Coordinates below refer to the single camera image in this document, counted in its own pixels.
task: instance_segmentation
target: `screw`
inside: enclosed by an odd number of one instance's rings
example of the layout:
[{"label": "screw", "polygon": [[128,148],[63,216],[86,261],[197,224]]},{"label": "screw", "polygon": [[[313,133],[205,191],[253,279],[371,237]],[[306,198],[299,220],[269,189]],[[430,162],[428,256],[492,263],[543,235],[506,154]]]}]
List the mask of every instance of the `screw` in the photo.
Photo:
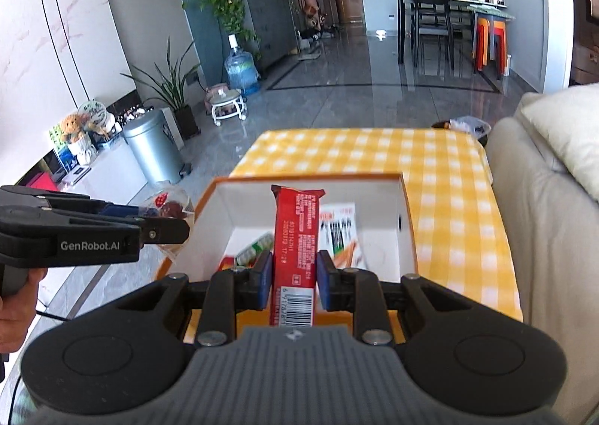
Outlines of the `screw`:
[{"label": "screw", "polygon": [[198,344],[204,347],[218,347],[226,342],[226,335],[218,330],[202,332],[198,335]]},{"label": "screw", "polygon": [[385,345],[391,342],[392,337],[386,330],[374,328],[362,334],[362,340],[370,345]]}]

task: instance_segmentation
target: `potted plant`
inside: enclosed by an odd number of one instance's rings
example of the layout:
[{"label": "potted plant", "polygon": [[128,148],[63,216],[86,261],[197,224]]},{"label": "potted plant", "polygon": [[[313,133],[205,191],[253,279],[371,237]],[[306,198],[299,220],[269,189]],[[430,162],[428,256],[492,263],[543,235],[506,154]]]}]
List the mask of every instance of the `potted plant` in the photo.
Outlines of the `potted plant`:
[{"label": "potted plant", "polygon": [[182,75],[181,67],[185,56],[189,53],[189,50],[194,45],[192,41],[188,46],[183,56],[177,60],[174,65],[171,63],[171,38],[167,42],[167,67],[168,72],[163,73],[160,67],[154,63],[158,76],[152,77],[149,73],[143,71],[141,68],[131,65],[133,70],[136,70],[140,74],[147,77],[147,80],[140,79],[139,76],[133,76],[130,74],[121,74],[122,76],[133,79],[135,82],[139,82],[142,85],[152,88],[157,94],[157,97],[150,97],[148,100],[159,100],[169,106],[174,113],[179,132],[183,139],[189,139],[192,136],[198,134],[200,130],[195,123],[194,115],[191,112],[191,107],[185,102],[185,83],[187,79],[195,74],[200,67],[200,64],[194,65],[189,71]]}]

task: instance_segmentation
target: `barcode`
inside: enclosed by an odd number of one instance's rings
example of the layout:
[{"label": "barcode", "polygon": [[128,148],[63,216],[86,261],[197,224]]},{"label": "barcode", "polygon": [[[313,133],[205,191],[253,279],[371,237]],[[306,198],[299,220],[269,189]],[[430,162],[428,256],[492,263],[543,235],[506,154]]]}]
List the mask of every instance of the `barcode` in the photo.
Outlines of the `barcode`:
[{"label": "barcode", "polygon": [[281,287],[279,325],[311,327],[314,309],[312,288]]}]

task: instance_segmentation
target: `human hand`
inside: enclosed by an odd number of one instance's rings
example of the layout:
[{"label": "human hand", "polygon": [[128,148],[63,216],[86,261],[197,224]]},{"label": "human hand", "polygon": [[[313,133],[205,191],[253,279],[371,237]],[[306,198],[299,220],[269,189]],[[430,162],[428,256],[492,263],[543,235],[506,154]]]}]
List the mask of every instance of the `human hand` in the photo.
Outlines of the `human hand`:
[{"label": "human hand", "polygon": [[16,352],[27,337],[27,331],[35,317],[35,305],[40,281],[48,270],[29,270],[25,286],[16,295],[0,298],[0,353]]}]

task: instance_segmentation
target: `silver trash can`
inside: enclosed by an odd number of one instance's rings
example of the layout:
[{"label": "silver trash can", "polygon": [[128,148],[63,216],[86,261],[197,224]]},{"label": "silver trash can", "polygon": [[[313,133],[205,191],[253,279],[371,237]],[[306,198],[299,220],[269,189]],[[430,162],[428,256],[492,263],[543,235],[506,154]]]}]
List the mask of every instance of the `silver trash can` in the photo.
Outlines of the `silver trash can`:
[{"label": "silver trash can", "polygon": [[128,122],[123,137],[150,184],[181,181],[183,159],[161,110],[155,109]]}]

